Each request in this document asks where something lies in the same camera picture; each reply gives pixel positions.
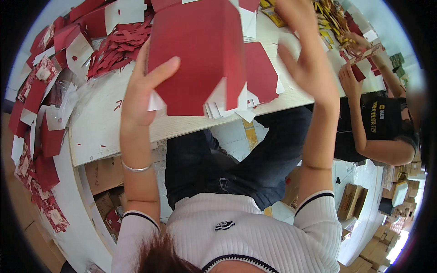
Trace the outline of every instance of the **hand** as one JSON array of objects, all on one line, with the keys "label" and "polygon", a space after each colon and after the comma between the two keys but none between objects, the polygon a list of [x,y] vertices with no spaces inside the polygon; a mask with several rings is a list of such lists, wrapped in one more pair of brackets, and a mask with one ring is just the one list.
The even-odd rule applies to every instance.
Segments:
[{"label": "hand", "polygon": [[316,104],[338,107],[340,100],[337,86],[319,41],[317,19],[311,1],[278,0],[276,8],[290,29],[300,35],[302,50],[298,61],[284,43],[278,43],[278,54],[288,72],[305,92],[314,97]]},{"label": "hand", "polygon": [[350,49],[354,51],[355,54],[361,55],[363,52],[372,48],[372,45],[364,38],[354,32],[346,33],[343,38],[348,38],[350,40],[354,40],[356,43],[350,43]]},{"label": "hand", "polygon": [[338,77],[346,96],[350,100],[360,100],[361,91],[363,89],[363,81],[357,81],[350,63],[347,63],[341,67]]},{"label": "hand", "polygon": [[149,126],[156,111],[147,111],[153,89],[173,76],[179,69],[180,58],[172,57],[146,75],[147,55],[150,39],[141,47],[134,70],[126,90],[121,110],[121,126],[123,130]]}]

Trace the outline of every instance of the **shirt sleeve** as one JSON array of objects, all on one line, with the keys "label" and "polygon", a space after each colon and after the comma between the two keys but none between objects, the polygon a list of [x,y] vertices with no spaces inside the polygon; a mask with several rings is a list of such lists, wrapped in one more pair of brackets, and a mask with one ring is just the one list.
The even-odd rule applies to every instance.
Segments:
[{"label": "shirt sleeve", "polygon": [[159,231],[158,224],[150,216],[139,211],[127,211],[121,222],[111,272],[136,272],[140,247]]},{"label": "shirt sleeve", "polygon": [[325,253],[337,259],[342,226],[338,221],[332,191],[322,190],[305,199],[296,211],[294,226],[313,237]]}]

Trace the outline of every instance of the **fingernail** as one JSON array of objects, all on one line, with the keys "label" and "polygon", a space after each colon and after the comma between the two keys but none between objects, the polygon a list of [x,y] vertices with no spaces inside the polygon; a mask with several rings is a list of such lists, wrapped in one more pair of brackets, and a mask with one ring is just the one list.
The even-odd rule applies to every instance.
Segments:
[{"label": "fingernail", "polygon": [[170,60],[167,61],[167,64],[169,66],[178,66],[180,63],[180,58],[179,57],[172,57],[170,58]]}]

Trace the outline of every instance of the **person in white shirt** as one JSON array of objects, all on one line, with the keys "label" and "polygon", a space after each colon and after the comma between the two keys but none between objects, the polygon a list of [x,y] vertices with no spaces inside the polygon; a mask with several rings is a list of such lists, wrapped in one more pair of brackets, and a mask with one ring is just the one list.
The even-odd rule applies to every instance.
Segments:
[{"label": "person in white shirt", "polygon": [[[156,114],[147,109],[152,90],[177,71],[180,59],[173,57],[145,75],[148,43],[142,47],[121,114],[128,201],[112,273],[340,270],[342,228],[331,181],[339,95],[311,1],[278,0],[277,10],[300,34],[298,61],[281,42],[278,54],[294,81],[314,97],[312,117],[304,107],[268,116],[266,138],[227,170],[213,163],[203,132],[169,139],[165,185],[174,211],[165,231],[151,168],[149,125]],[[285,176],[301,155],[298,209],[289,225],[262,210],[283,197]]]}]

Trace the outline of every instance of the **tiled floor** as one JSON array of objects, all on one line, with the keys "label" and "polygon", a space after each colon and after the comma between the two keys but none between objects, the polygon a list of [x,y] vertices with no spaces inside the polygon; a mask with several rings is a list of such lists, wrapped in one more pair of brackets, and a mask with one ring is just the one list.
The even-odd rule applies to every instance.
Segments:
[{"label": "tiled floor", "polygon": [[[265,138],[268,129],[264,128],[255,120],[253,121],[253,127],[259,143]],[[250,145],[242,120],[213,127],[211,128],[211,132],[213,136],[218,139],[220,145],[237,160],[242,161],[250,153]],[[164,186],[165,154],[166,141],[159,142],[158,149],[153,150],[153,167],[156,172],[160,190],[161,221],[163,222],[167,222],[172,212],[167,204],[166,188]],[[359,252],[372,238],[376,228],[382,223],[383,217],[378,213],[377,207],[382,194],[382,167],[375,167],[370,161],[366,165],[359,167],[356,167],[350,162],[334,161],[332,170],[336,209],[340,206],[341,197],[346,184],[353,183],[368,189],[366,202],[359,217],[360,223],[353,230],[351,238],[344,241],[341,245],[338,260],[347,265],[358,256]],[[340,179],[340,184],[336,183],[337,177]],[[287,222],[291,225],[293,224],[294,214],[281,202],[277,202],[272,206],[272,215],[275,219]]]}]

